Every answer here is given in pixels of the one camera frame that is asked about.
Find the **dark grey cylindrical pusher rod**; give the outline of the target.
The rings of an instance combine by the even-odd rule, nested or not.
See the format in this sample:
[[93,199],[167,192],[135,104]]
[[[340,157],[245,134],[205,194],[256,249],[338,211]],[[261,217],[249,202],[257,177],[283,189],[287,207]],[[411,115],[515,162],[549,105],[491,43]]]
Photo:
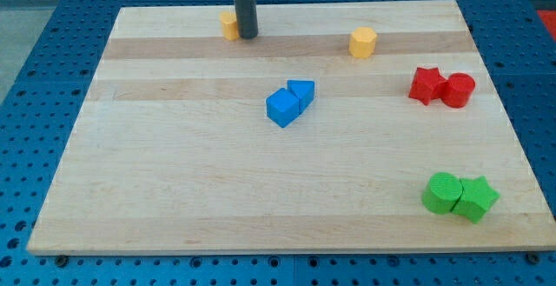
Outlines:
[[252,39],[258,36],[256,0],[234,0],[239,36]]

